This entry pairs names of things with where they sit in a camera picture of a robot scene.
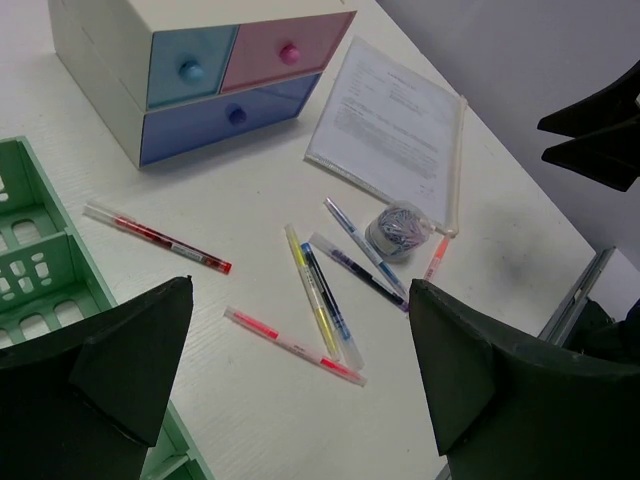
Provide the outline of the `light blue pen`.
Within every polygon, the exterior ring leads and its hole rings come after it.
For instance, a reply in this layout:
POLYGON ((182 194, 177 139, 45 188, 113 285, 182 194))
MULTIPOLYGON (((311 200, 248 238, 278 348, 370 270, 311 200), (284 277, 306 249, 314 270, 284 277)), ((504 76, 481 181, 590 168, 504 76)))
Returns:
POLYGON ((323 203, 336 219, 336 221, 351 237, 351 239, 359 246, 363 253, 369 258, 369 260, 376 266, 376 268, 384 276, 384 278, 390 283, 393 290, 402 298, 407 299, 408 295, 404 284, 400 281, 398 276, 393 272, 389 265, 376 252, 374 247, 365 238, 364 234, 356 228, 353 222, 335 204, 333 200, 327 197, 323 201, 323 203))

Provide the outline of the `light blue drawer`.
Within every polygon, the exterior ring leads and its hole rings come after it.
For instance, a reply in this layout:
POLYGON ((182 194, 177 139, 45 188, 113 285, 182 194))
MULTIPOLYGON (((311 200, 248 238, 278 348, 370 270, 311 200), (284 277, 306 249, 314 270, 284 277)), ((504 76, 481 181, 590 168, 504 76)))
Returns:
POLYGON ((227 25, 155 32, 147 107, 218 93, 237 30, 227 25))

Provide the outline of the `clear paperclip container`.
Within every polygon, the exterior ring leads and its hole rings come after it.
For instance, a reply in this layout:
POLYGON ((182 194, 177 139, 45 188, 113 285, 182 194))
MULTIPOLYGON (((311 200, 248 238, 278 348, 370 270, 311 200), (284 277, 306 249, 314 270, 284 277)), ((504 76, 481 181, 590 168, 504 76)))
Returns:
POLYGON ((402 262, 425 244, 433 228, 425 214, 406 201, 390 203, 365 231, 366 240, 387 262, 402 262))

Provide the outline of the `pink drawer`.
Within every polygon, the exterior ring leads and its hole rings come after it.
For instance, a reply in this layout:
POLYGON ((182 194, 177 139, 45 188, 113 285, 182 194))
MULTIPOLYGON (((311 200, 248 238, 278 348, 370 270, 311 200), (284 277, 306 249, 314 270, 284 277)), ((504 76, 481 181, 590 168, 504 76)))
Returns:
POLYGON ((223 93, 326 68, 354 12, 244 24, 238 28, 223 93))

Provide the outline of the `dark blue pen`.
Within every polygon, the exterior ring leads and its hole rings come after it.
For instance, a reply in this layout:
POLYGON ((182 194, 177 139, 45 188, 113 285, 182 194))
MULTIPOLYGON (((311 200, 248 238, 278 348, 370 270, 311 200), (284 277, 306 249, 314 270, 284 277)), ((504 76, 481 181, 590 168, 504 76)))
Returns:
POLYGON ((353 335, 344 320, 342 312, 329 287, 313 249, 308 242, 303 243, 301 245, 301 249, 309 264, 311 272, 315 276, 320 287, 321 295, 333 322, 345 361, 351 369, 360 371, 364 367, 364 360, 355 343, 353 335))

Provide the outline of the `purple-blue wide drawer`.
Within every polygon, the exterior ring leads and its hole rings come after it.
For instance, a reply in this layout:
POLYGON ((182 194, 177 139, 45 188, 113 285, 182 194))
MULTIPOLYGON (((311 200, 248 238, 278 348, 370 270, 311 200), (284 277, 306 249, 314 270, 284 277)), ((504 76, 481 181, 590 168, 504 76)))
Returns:
POLYGON ((297 117, 320 74, 217 96, 145 116, 142 167, 297 117))

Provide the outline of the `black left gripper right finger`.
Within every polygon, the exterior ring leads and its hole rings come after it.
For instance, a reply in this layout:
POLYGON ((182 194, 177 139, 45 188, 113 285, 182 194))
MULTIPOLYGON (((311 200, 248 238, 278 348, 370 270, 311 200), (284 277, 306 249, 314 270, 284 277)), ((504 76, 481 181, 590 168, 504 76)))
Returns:
POLYGON ((438 453, 454 479, 635 479, 639 355, 538 339, 416 280, 409 320, 438 453))

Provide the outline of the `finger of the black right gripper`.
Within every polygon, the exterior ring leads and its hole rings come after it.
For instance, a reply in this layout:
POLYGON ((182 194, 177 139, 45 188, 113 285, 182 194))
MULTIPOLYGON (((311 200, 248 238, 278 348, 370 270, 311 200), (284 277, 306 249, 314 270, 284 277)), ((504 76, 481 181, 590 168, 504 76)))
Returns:
POLYGON ((571 138, 613 127, 639 115, 639 63, 609 86, 543 117, 537 129, 571 138))
POLYGON ((579 138, 547 148, 542 160, 626 192, 639 177, 639 142, 579 138))

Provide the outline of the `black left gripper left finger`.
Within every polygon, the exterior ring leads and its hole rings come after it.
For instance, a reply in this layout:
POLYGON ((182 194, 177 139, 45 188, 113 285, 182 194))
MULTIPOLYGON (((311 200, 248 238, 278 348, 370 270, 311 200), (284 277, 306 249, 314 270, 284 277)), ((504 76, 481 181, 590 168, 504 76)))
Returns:
POLYGON ((1 352, 4 479, 137 479, 160 435, 193 311, 175 277, 1 352))

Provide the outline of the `purple gel pen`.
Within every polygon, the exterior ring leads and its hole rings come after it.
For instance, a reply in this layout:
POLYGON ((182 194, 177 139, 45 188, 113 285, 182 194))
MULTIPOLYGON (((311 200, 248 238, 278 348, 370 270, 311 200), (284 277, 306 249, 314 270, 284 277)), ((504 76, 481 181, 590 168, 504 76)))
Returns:
POLYGON ((335 244, 330 242, 324 236, 317 232, 314 232, 310 236, 309 241, 313 246, 315 246, 329 258, 334 260, 336 263, 343 266, 346 270, 348 270, 370 288, 374 289, 377 293, 394 304, 400 310, 405 313, 409 312, 409 303, 407 300, 384 285, 381 281, 379 281, 366 269, 352 260, 346 253, 340 250, 335 244))

